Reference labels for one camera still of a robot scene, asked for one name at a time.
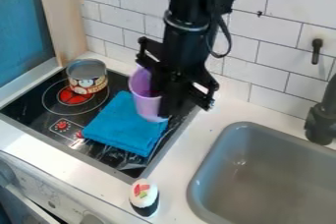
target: stove top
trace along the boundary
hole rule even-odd
[[[195,106],[187,102],[179,115],[169,120],[158,144],[149,157],[144,158],[82,136],[82,129],[119,91],[129,91],[125,76],[108,71],[108,81],[108,86],[99,93],[76,94],[70,90],[66,72],[62,70],[2,108],[0,113],[19,123],[19,128],[21,125],[28,127],[32,130],[29,134],[52,140],[56,147],[62,143],[62,150],[104,171],[107,168],[114,176],[131,183],[133,179],[143,177],[153,160],[164,154],[162,150],[172,144],[172,137]]]

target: sink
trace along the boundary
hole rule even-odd
[[[336,152],[249,122],[228,126],[188,203],[213,224],[335,224]]]

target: blue towel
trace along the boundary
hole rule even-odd
[[[167,125],[168,122],[146,121],[138,115],[133,96],[121,91],[83,129],[83,135],[86,139],[148,157]]]

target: plastic cup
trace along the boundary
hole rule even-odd
[[[138,114],[150,122],[160,123],[168,119],[158,117],[161,96],[150,96],[151,73],[139,68],[129,79]]]

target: cable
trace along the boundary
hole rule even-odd
[[[230,54],[230,52],[231,52],[231,49],[232,49],[232,37],[231,37],[231,34],[230,34],[229,30],[228,30],[228,27],[226,26],[226,24],[223,21],[222,16],[221,15],[216,15],[216,18],[217,18],[216,19],[217,24],[222,29],[222,31],[223,31],[226,39],[228,40],[228,49],[227,49],[226,53],[224,53],[224,54],[216,53],[216,52],[214,52],[211,49],[208,36],[205,38],[205,41],[206,41],[206,46],[207,46],[210,54],[213,57],[215,57],[215,58],[223,58],[223,57],[227,56],[228,54]]]

